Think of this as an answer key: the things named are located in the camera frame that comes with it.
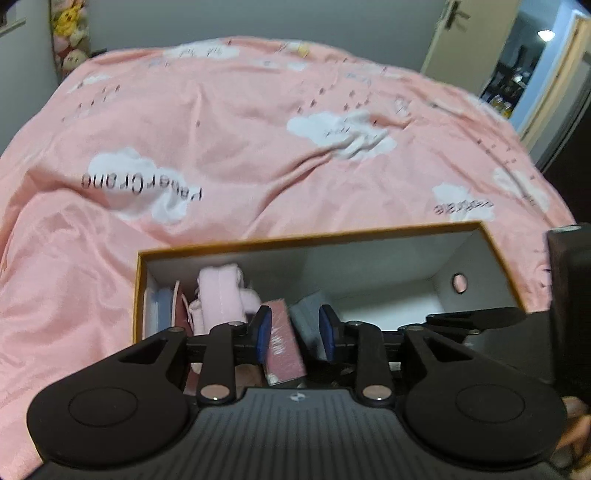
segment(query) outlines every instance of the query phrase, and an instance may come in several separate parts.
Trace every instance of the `black handle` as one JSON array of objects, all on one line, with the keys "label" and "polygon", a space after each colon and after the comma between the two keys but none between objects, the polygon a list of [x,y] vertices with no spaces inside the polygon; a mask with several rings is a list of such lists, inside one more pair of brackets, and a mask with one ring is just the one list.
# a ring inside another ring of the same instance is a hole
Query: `black handle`
[{"label": "black handle", "polygon": [[465,12],[460,11],[460,4],[461,4],[461,2],[459,0],[454,1],[452,8],[449,12],[449,17],[447,17],[447,22],[445,25],[446,30],[451,29],[451,27],[453,25],[453,21],[456,19],[457,15],[459,15],[462,18],[465,18],[466,20],[470,19],[470,15],[468,15]]}]

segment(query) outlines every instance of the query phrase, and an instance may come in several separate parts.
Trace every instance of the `yellow plush toy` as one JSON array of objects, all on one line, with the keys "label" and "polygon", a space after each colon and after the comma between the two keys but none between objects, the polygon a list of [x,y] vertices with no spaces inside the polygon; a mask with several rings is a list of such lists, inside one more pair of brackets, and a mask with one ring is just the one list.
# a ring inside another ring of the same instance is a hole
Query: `yellow plush toy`
[{"label": "yellow plush toy", "polygon": [[64,10],[58,17],[56,24],[53,27],[53,31],[56,35],[61,37],[69,37],[72,35],[78,23],[78,16],[80,14],[80,5],[75,5],[68,10]]}]

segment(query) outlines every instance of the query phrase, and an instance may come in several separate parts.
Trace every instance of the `pink bedspread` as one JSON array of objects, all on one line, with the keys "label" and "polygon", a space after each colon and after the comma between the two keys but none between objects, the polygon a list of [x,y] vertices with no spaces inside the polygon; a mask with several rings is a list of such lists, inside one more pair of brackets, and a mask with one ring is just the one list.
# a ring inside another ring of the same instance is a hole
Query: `pink bedspread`
[{"label": "pink bedspread", "polygon": [[299,42],[221,39],[80,66],[0,160],[0,476],[25,412],[129,345],[137,252],[485,220],[531,310],[573,222],[509,123],[467,93]]}]

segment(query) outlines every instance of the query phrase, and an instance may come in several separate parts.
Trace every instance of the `logo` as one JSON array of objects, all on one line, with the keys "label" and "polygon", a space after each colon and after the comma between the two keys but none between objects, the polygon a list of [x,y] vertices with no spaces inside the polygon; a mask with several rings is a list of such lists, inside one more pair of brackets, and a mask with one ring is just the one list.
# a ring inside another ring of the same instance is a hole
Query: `logo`
[{"label": "logo", "polygon": [[306,399],[306,396],[302,392],[296,392],[296,393],[292,393],[290,395],[291,401],[301,402],[301,401],[304,401],[305,399]]}]

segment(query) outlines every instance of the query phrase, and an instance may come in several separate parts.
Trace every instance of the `screw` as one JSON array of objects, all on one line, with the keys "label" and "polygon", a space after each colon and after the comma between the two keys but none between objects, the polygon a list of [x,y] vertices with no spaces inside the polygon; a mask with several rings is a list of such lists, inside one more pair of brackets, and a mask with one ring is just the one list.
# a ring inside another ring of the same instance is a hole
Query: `screw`
[{"label": "screw", "polygon": [[386,400],[390,395],[392,390],[385,385],[370,385],[363,389],[363,396],[371,400]]},{"label": "screw", "polygon": [[222,400],[230,394],[230,389],[225,385],[211,384],[201,389],[201,396],[209,400]]}]

